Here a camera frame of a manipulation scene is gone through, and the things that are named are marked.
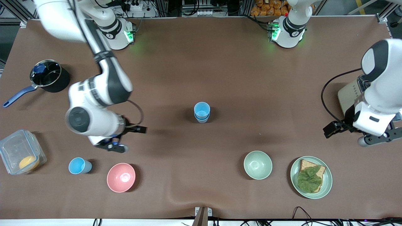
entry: yellow fruit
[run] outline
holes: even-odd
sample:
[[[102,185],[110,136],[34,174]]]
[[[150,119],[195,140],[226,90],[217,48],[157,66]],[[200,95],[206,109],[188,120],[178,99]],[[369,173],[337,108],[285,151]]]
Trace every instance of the yellow fruit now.
[[[35,161],[35,156],[33,156],[33,155],[30,155],[30,156],[27,156],[27,157],[23,158],[23,159],[20,161],[20,169],[26,167],[27,165],[29,165],[29,164],[32,163],[33,161]],[[38,165],[39,165],[39,159],[38,159],[38,161],[36,162],[36,164],[35,164],[32,168],[30,168],[29,170],[34,169],[34,168],[37,167]]]

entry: lettuce leaf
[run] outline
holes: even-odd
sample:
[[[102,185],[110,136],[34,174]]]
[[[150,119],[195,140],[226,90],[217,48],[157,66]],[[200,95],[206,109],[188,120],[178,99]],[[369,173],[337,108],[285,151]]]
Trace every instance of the lettuce leaf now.
[[[316,175],[321,166],[307,167],[297,175],[297,185],[307,193],[313,193],[321,185],[322,179]]]

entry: blue cup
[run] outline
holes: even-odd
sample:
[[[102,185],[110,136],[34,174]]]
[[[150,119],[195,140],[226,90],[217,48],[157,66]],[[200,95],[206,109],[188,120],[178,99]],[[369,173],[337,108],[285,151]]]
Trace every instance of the blue cup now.
[[[92,164],[80,157],[74,158],[68,165],[68,170],[72,174],[88,173],[91,169]]]
[[[205,102],[198,102],[194,106],[195,118],[200,123],[204,123],[208,120],[210,111],[211,111],[211,108],[209,107],[209,104],[207,104]]]
[[[199,123],[206,123],[206,122],[208,121],[209,115],[207,116],[206,119],[199,119],[199,118],[197,118],[197,116],[196,116],[195,113],[194,113],[194,117],[195,117],[195,119],[197,119],[197,121],[198,121]]]

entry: green plate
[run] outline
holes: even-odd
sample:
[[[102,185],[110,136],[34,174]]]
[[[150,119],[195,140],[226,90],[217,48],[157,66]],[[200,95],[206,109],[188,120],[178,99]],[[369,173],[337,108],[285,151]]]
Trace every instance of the green plate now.
[[[300,162],[301,162],[302,159],[326,167],[326,169],[324,171],[324,175],[322,177],[321,189],[317,193],[304,192],[297,185],[297,175],[299,174]],[[329,193],[329,191],[331,190],[331,188],[332,188],[332,174],[331,174],[331,171],[329,170],[328,166],[323,161],[321,161],[319,158],[316,158],[316,157],[313,157],[313,156],[304,156],[304,157],[298,158],[293,163],[292,168],[290,169],[290,179],[292,180],[292,184],[295,187],[295,189],[302,196],[307,197],[309,199],[320,199],[320,198],[326,196]]]

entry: stacked blue cups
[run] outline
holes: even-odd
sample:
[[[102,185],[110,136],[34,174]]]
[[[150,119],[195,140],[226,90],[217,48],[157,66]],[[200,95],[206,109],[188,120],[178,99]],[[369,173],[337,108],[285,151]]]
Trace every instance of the stacked blue cups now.
[[[209,104],[205,102],[198,102],[194,106],[194,116],[199,123],[206,123],[208,121],[210,111]]]

